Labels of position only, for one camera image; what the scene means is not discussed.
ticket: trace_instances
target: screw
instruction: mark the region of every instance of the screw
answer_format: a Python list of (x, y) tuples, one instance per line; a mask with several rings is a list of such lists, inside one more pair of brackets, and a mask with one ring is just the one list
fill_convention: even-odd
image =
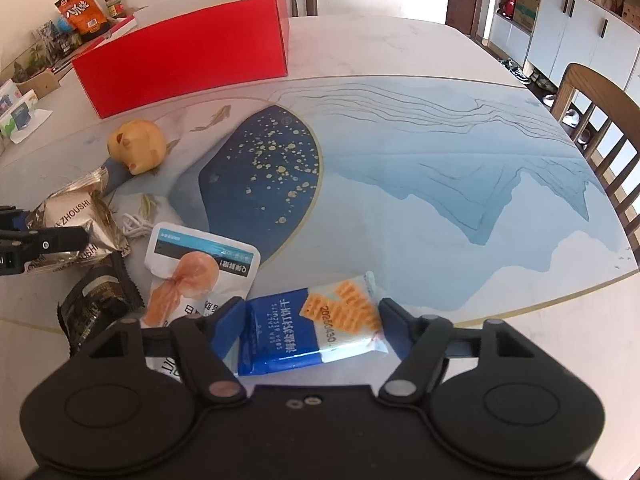
[(316, 396), (305, 397), (305, 404), (307, 406), (317, 406), (318, 404), (322, 404), (322, 399)]
[(285, 402), (285, 406), (287, 408), (291, 408), (292, 410), (301, 410), (305, 407), (304, 403), (298, 399), (289, 399), (287, 402)]
[(411, 381), (396, 379), (385, 384), (385, 391), (394, 397), (408, 397), (414, 394), (418, 387)]
[(216, 381), (209, 385), (209, 393), (214, 397), (233, 397), (240, 393), (242, 386), (233, 381)]

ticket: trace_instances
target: orange snack bag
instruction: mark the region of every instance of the orange snack bag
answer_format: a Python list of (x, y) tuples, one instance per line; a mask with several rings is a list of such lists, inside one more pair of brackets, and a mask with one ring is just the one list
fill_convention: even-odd
[(97, 38), (111, 28), (95, 0), (58, 0), (56, 7), (78, 30), (83, 41)]

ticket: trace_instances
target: white cable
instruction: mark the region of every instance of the white cable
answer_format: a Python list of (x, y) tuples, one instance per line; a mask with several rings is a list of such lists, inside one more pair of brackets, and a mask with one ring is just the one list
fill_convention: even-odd
[(151, 234), (154, 225), (146, 221), (141, 216), (123, 213), (122, 232), (127, 238), (140, 238)]

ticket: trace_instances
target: marble tabletop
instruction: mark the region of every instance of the marble tabletop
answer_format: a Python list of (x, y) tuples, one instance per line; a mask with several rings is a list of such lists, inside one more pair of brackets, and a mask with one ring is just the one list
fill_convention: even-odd
[[(100, 120), (71, 72), (41, 105), (54, 111), (49, 120), (0, 156), (0, 203), (33, 208), (103, 163), (118, 124), (153, 120), (177, 144), (156, 174), (118, 187), (116, 217), (137, 212), (147, 193), (158, 199), (157, 221), (256, 245), (265, 264), (252, 296), (373, 270), (416, 314), (463, 326), (509, 317), (603, 400), (607, 422), (594, 470), (622, 480), (637, 468), (640, 278), (628, 242), (559, 125), (457, 31), (399, 18), (295, 18), (287, 78)], [(228, 117), (203, 134), (222, 107)], [(261, 136), (286, 138), (266, 153), (273, 159), (247, 156)], [(276, 162), (280, 179), (266, 167)], [(224, 203), (228, 189), (234, 199)], [(211, 204), (229, 214), (216, 215)], [(145, 246), (135, 242), (127, 259), (144, 296)], [(18, 407), (66, 358), (55, 305), (81, 272), (0, 280), (3, 479), (33, 466)], [(244, 382), (377, 388), (397, 363), (392, 353), (372, 352)]]

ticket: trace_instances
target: red cardboard box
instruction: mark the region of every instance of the red cardboard box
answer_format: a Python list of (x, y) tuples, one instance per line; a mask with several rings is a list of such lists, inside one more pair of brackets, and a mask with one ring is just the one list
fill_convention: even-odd
[(102, 118), (190, 92), (287, 75), (286, 0), (163, 0), (135, 17), (134, 30), (73, 60)]

